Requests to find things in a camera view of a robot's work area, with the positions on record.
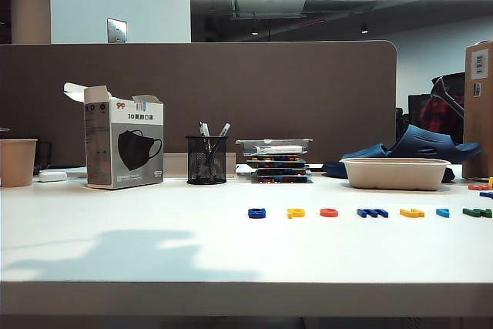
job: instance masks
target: red plaid fabric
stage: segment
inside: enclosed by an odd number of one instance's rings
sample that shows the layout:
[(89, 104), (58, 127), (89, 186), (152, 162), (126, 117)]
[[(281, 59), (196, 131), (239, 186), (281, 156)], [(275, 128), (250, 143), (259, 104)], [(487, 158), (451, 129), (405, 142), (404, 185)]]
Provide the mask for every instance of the red plaid fabric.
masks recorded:
[[(464, 97), (452, 95), (452, 98), (464, 106)], [(462, 143), (464, 122), (446, 102), (431, 97), (421, 110), (421, 128), (434, 133), (450, 134), (456, 143)]]

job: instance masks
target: ceiling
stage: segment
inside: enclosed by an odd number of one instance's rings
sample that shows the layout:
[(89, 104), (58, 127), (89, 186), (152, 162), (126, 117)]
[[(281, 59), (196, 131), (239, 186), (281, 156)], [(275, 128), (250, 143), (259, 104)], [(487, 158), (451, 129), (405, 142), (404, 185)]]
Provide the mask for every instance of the ceiling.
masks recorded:
[[(493, 15), (471, 0), (191, 0), (192, 39), (206, 42), (360, 39), (464, 18)], [(251, 32), (259, 31), (258, 36)]]

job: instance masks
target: navy slide sandal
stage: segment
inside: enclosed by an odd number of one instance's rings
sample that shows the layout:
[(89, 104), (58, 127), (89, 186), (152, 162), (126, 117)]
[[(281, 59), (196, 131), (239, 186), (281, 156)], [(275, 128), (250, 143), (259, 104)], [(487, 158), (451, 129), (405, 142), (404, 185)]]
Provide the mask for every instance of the navy slide sandal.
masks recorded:
[(409, 125), (404, 135), (389, 148), (387, 155), (394, 158), (433, 158), (462, 163), (481, 151), (479, 143), (455, 145), (448, 134), (433, 133)]
[[(366, 149), (345, 154), (342, 158), (431, 158), (445, 159), (451, 163), (462, 163), (465, 159), (471, 158), (481, 151), (482, 147), (479, 143), (455, 145), (448, 134), (433, 133), (409, 125), (402, 137), (389, 149), (386, 149), (383, 144), (375, 144)], [(322, 170), (328, 176), (347, 178), (346, 168), (340, 162), (324, 162)]]

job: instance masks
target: black face mask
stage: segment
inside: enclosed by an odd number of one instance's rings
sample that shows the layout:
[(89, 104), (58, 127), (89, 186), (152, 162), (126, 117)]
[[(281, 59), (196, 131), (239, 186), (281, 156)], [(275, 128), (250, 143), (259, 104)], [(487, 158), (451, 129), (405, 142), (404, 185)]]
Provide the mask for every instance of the black face mask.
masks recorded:
[[(140, 132), (140, 135), (134, 134), (135, 131)], [(159, 149), (152, 156), (149, 156), (151, 146), (157, 141), (159, 141)], [(161, 139), (148, 138), (140, 130), (126, 130), (118, 135), (118, 153), (122, 162), (130, 171), (144, 166), (147, 161), (157, 156), (162, 146)]]

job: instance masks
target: light switch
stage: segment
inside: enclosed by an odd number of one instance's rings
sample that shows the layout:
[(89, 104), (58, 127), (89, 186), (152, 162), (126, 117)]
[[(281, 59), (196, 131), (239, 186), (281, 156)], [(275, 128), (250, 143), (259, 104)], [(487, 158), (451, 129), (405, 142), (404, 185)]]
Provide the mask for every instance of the light switch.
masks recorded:
[(126, 21), (108, 18), (108, 43), (125, 44), (126, 43)]

